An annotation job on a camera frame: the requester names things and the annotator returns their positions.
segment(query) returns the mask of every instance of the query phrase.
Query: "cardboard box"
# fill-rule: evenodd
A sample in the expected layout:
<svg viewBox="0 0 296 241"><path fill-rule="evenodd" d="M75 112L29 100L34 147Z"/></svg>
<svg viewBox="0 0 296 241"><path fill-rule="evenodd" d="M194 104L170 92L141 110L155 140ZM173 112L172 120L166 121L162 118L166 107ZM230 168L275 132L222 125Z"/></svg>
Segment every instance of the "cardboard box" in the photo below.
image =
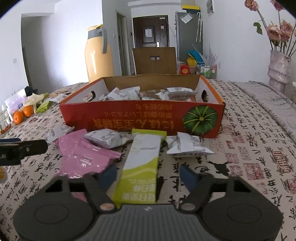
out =
<svg viewBox="0 0 296 241"><path fill-rule="evenodd" d="M136 74L176 74L174 47L145 47L133 49Z"/></svg>
<svg viewBox="0 0 296 241"><path fill-rule="evenodd" d="M164 100L96 101L115 87L140 86L141 91L186 87L197 90L196 102ZM91 102L83 98L93 94ZM199 75L144 74L105 77L76 91L60 103L68 126L94 131L108 128L131 131L132 128L167 131L168 135L187 132L215 138L218 135L225 103L213 86Z"/></svg>

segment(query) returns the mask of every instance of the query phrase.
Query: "refrigerator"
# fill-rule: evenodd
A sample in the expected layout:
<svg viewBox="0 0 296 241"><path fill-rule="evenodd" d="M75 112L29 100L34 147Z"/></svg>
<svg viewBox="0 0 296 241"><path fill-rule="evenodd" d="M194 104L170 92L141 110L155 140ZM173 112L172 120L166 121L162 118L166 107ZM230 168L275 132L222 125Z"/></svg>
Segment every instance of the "refrigerator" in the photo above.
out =
<svg viewBox="0 0 296 241"><path fill-rule="evenodd" d="M187 13L176 12L177 60L186 63L187 58L189 57L186 52L194 50L194 47L202 54L202 37L200 42L200 30L197 32L197 22L199 16L197 14L191 14L193 18L189 22L184 23L181 19L185 15L187 15Z"/></svg>

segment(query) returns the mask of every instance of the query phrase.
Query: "calligraphy-patterned bedspread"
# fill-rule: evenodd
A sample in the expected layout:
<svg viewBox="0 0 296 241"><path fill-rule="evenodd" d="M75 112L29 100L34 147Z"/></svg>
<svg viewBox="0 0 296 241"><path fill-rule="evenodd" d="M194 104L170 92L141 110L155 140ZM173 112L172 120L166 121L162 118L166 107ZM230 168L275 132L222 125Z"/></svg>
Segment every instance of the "calligraphy-patterned bedspread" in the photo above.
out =
<svg viewBox="0 0 296 241"><path fill-rule="evenodd" d="M296 241L296 145L272 117L251 97L232 83L211 81L226 102L220 134L210 140L216 155L197 158L172 158L163 144L159 156L158 177L164 184L158 203L179 205L188 191L179 178L179 166L189 165L196 172L208 172L227 178L237 174L265 195L283 214L284 222L277 241ZM64 89L73 92L84 84ZM58 105L42 115L34 115L13 127L5 138L42 139L49 128L63 123ZM118 147L125 163L130 144ZM7 167L8 180L0 185L0 228L9 240L20 240L12 219L16 209L56 175L61 166L61 153L53 143L46 154L28 157L21 166Z"/></svg>

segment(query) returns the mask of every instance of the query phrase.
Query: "gray thermos handle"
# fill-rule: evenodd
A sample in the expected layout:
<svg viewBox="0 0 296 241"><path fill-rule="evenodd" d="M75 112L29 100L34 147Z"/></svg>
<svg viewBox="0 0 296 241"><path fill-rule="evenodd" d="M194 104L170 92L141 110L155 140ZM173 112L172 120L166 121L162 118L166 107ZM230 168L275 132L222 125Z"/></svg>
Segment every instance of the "gray thermos handle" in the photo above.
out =
<svg viewBox="0 0 296 241"><path fill-rule="evenodd" d="M102 35L103 35L103 53L106 53L107 45L108 45L107 30L105 28L101 28L100 30L102 31Z"/></svg>

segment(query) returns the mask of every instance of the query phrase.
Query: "dried rose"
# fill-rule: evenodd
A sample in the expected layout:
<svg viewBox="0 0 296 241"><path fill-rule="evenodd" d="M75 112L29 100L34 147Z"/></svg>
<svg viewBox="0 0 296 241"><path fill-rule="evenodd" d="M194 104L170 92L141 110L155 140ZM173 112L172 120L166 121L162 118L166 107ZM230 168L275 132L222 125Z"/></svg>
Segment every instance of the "dried rose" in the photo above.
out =
<svg viewBox="0 0 296 241"><path fill-rule="evenodd" d="M288 35L284 30L280 30L281 40L284 42L288 42L291 35Z"/></svg>
<svg viewBox="0 0 296 241"><path fill-rule="evenodd" d="M251 11L257 11L259 9L257 2L254 0L246 0L244 5Z"/></svg>
<svg viewBox="0 0 296 241"><path fill-rule="evenodd" d="M280 30L277 25L274 24L269 24L268 27L266 27L267 35L270 40L275 40L275 41L280 41L281 40L281 35L280 35Z"/></svg>
<svg viewBox="0 0 296 241"><path fill-rule="evenodd" d="M277 11L284 10L284 7L281 4L279 4L276 0L270 0L270 2L273 4Z"/></svg>
<svg viewBox="0 0 296 241"><path fill-rule="evenodd" d="M283 20L280 27L281 27L280 29L285 31L287 35L289 35L289 36L292 35L293 27L290 23Z"/></svg>

